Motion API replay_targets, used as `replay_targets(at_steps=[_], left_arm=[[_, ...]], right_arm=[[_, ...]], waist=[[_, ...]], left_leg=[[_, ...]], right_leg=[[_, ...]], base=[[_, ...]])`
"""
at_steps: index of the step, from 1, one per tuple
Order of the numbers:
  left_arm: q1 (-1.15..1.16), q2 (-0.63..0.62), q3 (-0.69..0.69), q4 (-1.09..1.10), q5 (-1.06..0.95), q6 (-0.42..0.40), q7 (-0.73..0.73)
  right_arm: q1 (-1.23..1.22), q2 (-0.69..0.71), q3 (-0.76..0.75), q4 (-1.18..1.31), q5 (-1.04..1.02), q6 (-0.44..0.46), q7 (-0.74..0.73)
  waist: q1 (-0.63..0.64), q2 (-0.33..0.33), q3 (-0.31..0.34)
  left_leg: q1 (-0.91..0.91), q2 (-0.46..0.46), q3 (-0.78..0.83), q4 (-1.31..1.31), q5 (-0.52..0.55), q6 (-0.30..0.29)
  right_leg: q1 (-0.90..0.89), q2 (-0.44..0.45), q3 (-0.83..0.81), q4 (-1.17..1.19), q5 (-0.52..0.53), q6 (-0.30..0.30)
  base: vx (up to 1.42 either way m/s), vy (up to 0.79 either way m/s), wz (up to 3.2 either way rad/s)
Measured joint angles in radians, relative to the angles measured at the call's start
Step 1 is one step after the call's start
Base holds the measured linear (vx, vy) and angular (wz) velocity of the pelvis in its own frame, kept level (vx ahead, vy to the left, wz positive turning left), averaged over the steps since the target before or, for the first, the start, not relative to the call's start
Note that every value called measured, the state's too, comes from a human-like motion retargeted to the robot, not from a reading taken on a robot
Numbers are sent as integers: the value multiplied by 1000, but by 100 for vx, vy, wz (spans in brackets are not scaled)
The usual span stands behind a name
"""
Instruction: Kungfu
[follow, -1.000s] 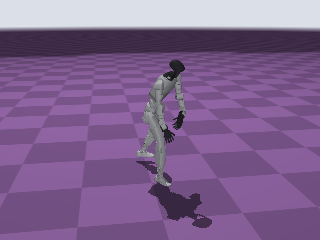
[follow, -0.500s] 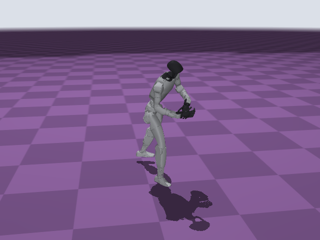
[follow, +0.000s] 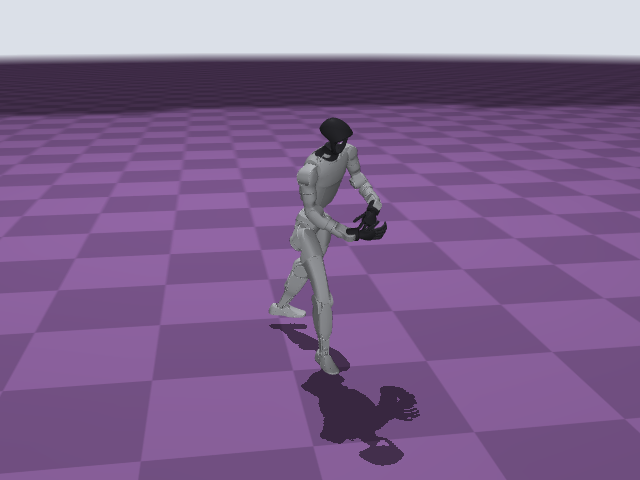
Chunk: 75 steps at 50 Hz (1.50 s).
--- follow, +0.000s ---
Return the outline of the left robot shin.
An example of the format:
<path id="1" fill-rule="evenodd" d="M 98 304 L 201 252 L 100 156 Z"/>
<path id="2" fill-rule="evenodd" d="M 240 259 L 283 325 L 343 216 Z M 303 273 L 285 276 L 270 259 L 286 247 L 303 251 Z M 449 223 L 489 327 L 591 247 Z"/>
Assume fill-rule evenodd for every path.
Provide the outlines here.
<path id="1" fill-rule="evenodd" d="M 282 306 L 283 308 L 285 308 L 288 305 L 288 303 L 292 301 L 292 299 L 294 298 L 294 295 L 296 296 L 299 293 L 299 291 L 303 288 L 303 286 L 305 285 L 308 279 L 309 279 L 308 275 L 306 277 L 296 276 L 292 269 L 284 284 L 285 291 L 279 301 L 278 308 L 282 308 Z"/>

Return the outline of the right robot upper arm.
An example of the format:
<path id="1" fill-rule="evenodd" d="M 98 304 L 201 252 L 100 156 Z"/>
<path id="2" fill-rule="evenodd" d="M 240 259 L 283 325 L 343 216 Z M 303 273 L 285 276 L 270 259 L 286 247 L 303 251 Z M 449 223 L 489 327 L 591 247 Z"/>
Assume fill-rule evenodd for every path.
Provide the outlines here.
<path id="1" fill-rule="evenodd" d="M 321 216 L 323 216 L 324 214 L 323 208 L 319 204 L 315 204 L 315 201 L 317 199 L 317 180 L 317 165 L 313 163 L 307 163 L 301 169 L 299 169 L 297 173 L 297 182 L 301 189 L 306 217 L 308 212 L 312 210 L 318 212 Z"/>

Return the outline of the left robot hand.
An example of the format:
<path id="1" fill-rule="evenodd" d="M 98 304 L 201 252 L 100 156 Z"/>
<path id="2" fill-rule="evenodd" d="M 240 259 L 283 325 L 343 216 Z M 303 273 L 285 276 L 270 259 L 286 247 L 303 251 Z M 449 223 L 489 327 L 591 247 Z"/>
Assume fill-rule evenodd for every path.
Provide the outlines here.
<path id="1" fill-rule="evenodd" d="M 376 222 L 376 216 L 379 214 L 380 210 L 373 207 L 373 204 L 374 204 L 374 200 L 371 200 L 366 209 L 367 211 L 365 211 L 364 214 L 358 216 L 353 220 L 353 222 L 357 222 L 359 219 L 362 218 L 362 222 L 357 227 L 358 229 L 360 229 L 363 226 L 363 224 L 364 226 L 362 229 L 366 228 L 367 226 L 368 226 L 367 228 L 369 228 L 371 225 L 373 225 Z"/>

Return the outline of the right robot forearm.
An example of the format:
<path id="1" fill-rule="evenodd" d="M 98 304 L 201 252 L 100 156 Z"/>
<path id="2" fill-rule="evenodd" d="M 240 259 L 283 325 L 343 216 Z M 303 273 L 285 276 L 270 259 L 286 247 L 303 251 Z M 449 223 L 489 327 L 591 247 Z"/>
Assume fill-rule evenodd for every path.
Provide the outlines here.
<path id="1" fill-rule="evenodd" d="M 325 229 L 338 238 L 342 238 L 347 242 L 353 242 L 356 239 L 356 235 L 348 235 L 346 233 L 346 230 L 351 227 L 346 227 L 328 215 L 322 217 L 318 212 L 312 210 L 308 212 L 307 217 L 316 227 L 322 230 Z"/>

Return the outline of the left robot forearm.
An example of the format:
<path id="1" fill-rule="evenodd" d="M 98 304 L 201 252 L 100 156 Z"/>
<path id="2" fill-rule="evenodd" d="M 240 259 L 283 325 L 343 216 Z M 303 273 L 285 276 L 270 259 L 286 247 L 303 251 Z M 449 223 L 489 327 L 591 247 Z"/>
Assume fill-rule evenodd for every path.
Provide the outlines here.
<path id="1" fill-rule="evenodd" d="M 373 187 L 371 186 L 371 184 L 368 182 L 367 178 L 365 177 L 365 175 L 362 173 L 362 175 L 364 176 L 366 183 L 361 185 L 360 189 L 359 189 L 359 193 L 361 194 L 361 196 L 364 197 L 365 201 L 368 203 L 371 200 L 374 200 L 374 204 L 373 207 L 377 208 L 378 210 L 380 210 L 382 208 L 382 203 L 380 201 L 380 198 L 378 197 L 378 195 L 374 192 Z"/>

